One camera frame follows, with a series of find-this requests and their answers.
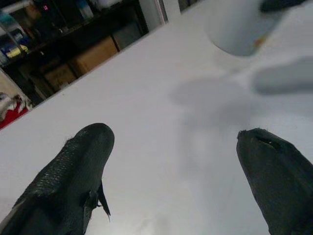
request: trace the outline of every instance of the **red object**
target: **red object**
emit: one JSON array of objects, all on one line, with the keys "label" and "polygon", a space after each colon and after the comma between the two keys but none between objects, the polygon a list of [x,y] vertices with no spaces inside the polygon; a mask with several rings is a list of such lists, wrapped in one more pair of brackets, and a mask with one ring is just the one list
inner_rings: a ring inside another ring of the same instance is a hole
[{"label": "red object", "polygon": [[2,129],[3,127],[10,124],[11,122],[13,122],[18,117],[27,113],[28,109],[26,107],[19,113],[20,105],[21,105],[21,103],[18,102],[18,104],[14,110],[8,110],[7,111],[7,113],[5,115],[5,119],[0,122],[0,129]]}]

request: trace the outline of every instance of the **brown box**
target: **brown box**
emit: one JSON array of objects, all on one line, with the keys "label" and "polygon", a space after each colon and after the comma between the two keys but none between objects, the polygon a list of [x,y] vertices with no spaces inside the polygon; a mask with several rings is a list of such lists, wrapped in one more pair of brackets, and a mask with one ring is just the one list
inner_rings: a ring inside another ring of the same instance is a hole
[{"label": "brown box", "polygon": [[117,49],[111,37],[108,37],[76,57],[72,65],[80,74],[85,74],[98,65],[102,64],[112,56],[117,54]]},{"label": "brown box", "polygon": [[51,72],[46,73],[45,78],[57,91],[76,79],[68,65],[61,65]]}]

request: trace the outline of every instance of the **black rubber glove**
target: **black rubber glove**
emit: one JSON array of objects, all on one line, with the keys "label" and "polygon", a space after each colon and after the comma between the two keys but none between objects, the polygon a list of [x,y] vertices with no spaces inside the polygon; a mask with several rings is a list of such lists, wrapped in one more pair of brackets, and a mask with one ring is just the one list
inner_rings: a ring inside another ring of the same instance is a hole
[{"label": "black rubber glove", "polygon": [[297,6],[307,0],[264,0],[261,4],[261,12],[275,12],[289,7]]}]

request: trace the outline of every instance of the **white table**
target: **white table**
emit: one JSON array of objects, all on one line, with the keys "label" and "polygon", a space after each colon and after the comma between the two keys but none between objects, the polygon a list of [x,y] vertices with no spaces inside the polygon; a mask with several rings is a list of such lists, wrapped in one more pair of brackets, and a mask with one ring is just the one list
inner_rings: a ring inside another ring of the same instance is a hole
[{"label": "white table", "polygon": [[313,161],[313,6],[294,10],[259,54],[235,58],[204,33],[202,2],[0,132],[0,219],[65,141],[104,122],[115,133],[103,182],[111,223],[87,235],[264,235],[235,146],[255,127]]}]

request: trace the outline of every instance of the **white cup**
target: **white cup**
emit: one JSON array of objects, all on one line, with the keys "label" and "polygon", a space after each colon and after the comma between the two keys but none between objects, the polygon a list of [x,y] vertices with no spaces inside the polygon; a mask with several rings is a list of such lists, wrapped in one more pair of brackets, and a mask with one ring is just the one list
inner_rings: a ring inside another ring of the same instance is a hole
[{"label": "white cup", "polygon": [[239,56],[255,53],[281,21],[285,11],[264,14],[263,0],[215,0],[210,6],[206,31],[220,49]]}]

